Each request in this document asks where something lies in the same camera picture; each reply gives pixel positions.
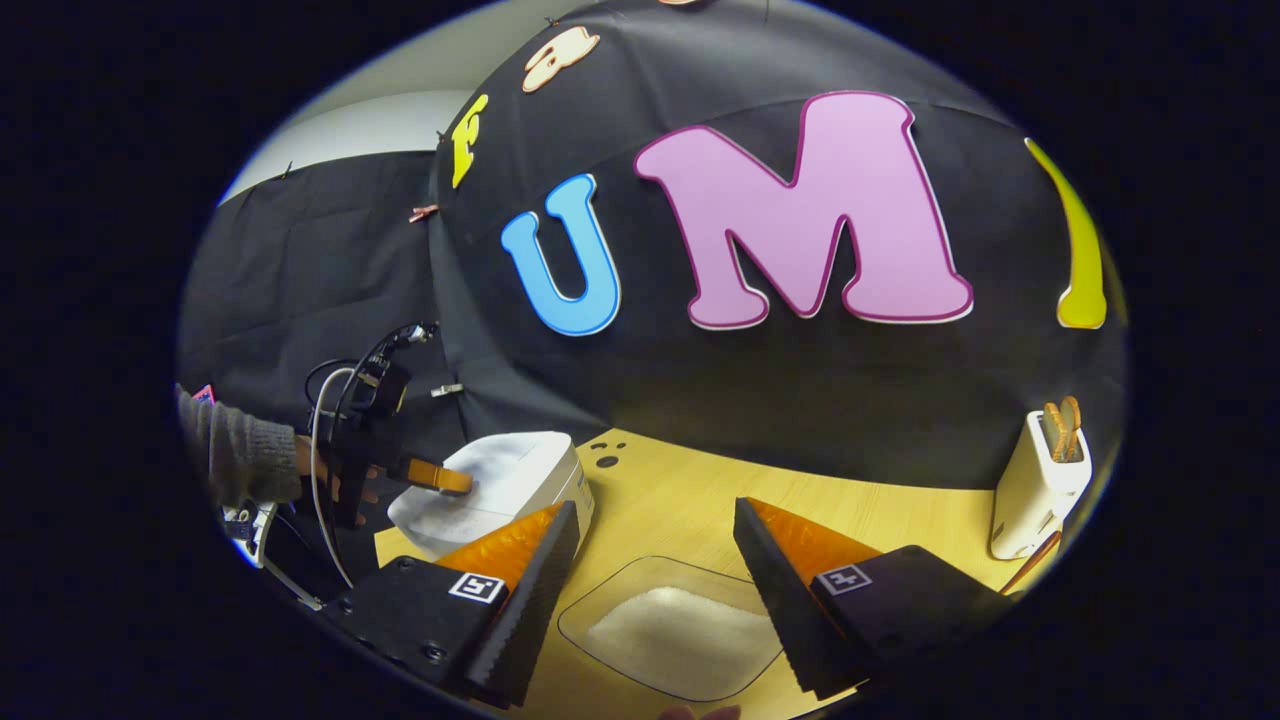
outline clear plastic tray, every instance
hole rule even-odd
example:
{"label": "clear plastic tray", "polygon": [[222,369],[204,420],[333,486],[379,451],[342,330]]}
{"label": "clear plastic tray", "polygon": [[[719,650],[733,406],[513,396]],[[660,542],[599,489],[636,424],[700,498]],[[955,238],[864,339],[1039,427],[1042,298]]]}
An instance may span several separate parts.
{"label": "clear plastic tray", "polygon": [[678,560],[635,560],[557,623],[579,650],[687,702],[735,696],[782,652],[755,585]]}

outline white powder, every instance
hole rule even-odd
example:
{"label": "white powder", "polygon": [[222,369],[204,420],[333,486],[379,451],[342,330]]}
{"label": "white powder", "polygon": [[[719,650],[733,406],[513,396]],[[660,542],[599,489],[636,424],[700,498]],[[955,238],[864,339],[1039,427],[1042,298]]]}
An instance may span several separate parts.
{"label": "white powder", "polygon": [[705,702],[742,691],[782,647],[767,615],[663,587],[611,610],[582,650],[639,683]]}

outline person's arm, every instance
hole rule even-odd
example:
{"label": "person's arm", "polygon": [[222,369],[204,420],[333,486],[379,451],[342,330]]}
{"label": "person's arm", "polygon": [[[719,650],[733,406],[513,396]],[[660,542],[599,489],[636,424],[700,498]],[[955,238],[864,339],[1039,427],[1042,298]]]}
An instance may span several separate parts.
{"label": "person's arm", "polygon": [[292,502],[306,445],[293,428],[261,420],[227,405],[193,400],[179,387],[178,418],[187,451],[215,502],[238,507],[244,498]]}

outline table surface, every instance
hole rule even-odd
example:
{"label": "table surface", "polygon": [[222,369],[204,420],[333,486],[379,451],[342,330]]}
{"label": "table surface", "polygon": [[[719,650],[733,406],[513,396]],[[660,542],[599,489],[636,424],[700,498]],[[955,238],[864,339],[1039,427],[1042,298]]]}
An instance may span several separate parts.
{"label": "table surface", "polygon": [[[604,443],[605,447],[593,448]],[[998,591],[1023,560],[997,560],[987,548],[993,491],[933,489],[797,473],[689,450],[621,429],[579,448],[596,507],[586,539],[547,630],[524,707],[506,715],[530,720],[653,719],[682,703],[627,679],[566,639],[556,620],[570,605],[627,562],[660,555],[749,579],[733,542],[733,501],[750,496],[841,532],[882,552],[918,544]],[[596,462],[613,456],[617,462]],[[422,553],[397,528],[374,537],[378,562]],[[1052,551],[1016,589],[1029,588],[1053,564]],[[741,705],[742,717],[794,717],[836,702],[800,691],[786,656],[742,692],[717,703],[692,703],[701,715]]]}

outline sticker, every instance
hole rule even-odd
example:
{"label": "sticker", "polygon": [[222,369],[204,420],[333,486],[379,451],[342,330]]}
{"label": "sticker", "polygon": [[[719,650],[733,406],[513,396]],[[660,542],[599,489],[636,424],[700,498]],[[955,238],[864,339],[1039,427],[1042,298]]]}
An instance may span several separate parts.
{"label": "sticker", "polygon": [[865,588],[872,584],[872,579],[868,578],[867,573],[863,573],[858,565],[845,565],[844,568],[827,570],[826,573],[818,575],[818,582],[822,583],[822,587],[827,588],[827,592],[833,597]]}
{"label": "sticker", "polygon": [[570,243],[577,255],[586,290],[581,297],[564,297],[538,245],[538,214],[521,213],[502,229],[502,246],[516,261],[516,273],[539,319],[550,329],[567,336],[586,336],[603,331],[622,305],[622,288],[600,222],[591,208],[595,178],[575,176],[547,196],[547,214],[564,223]]}
{"label": "sticker", "polygon": [[911,110],[876,92],[831,92],[805,102],[791,182],[704,126],[644,147],[635,173],[658,182],[685,238],[698,293],[689,319],[741,329],[769,313],[742,277],[739,250],[791,310],[822,307],[836,246],[851,228],[858,272],[845,307],[881,323],[946,323],[973,310],[942,213],[911,140]]}
{"label": "sticker", "polygon": [[471,163],[475,161],[475,155],[471,154],[471,146],[475,145],[476,140],[480,140],[479,115],[480,111],[488,105],[488,95],[476,97],[471,109],[462,115],[457,127],[453,128],[453,135],[451,136],[451,140],[453,140],[453,190],[458,188],[458,183],[462,182],[463,176],[466,176],[467,170],[471,169]]}
{"label": "sticker", "polygon": [[1107,299],[1102,295],[1102,251],[1098,228],[1085,210],[1066,176],[1032,138],[1025,138],[1041,168],[1053,178],[1057,195],[1066,213],[1066,232],[1071,238],[1071,281],[1057,300],[1057,322],[1064,328],[1094,331],[1107,319]]}
{"label": "sticker", "polygon": [[449,594],[492,605],[504,584],[500,578],[467,573],[458,578],[457,583],[453,583]]}
{"label": "sticker", "polygon": [[525,88],[525,92],[532,92],[547,85],[561,72],[561,68],[567,68],[581,60],[599,42],[600,36],[589,33],[582,26],[571,27],[557,35],[525,63],[525,72],[529,74],[525,76],[521,87]]}

